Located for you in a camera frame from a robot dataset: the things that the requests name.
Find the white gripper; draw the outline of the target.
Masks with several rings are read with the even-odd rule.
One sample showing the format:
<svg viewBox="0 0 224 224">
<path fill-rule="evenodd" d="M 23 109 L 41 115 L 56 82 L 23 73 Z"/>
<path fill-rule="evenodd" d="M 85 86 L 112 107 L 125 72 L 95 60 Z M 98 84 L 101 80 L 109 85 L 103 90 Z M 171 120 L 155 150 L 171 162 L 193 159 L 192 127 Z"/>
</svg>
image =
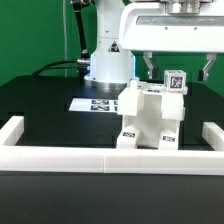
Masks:
<svg viewBox="0 0 224 224">
<path fill-rule="evenodd" d="M 151 52 L 205 52 L 207 63 L 198 80 L 206 81 L 224 53 L 224 0 L 196 0 L 195 13 L 181 10 L 176 0 L 136 1 L 122 12 L 119 43 L 123 49 L 143 53 L 148 77 L 156 79 L 158 69 Z"/>
</svg>

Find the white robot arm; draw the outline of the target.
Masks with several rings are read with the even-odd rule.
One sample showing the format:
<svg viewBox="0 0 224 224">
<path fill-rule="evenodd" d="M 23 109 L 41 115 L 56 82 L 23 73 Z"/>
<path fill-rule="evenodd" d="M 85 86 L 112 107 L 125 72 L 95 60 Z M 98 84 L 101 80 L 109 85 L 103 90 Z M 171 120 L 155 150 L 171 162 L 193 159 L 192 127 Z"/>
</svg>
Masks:
<svg viewBox="0 0 224 224">
<path fill-rule="evenodd" d="M 206 80 L 224 53 L 224 0 L 95 0 L 97 47 L 86 81 L 108 87 L 135 77 L 132 51 L 206 53 Z"/>
</svg>

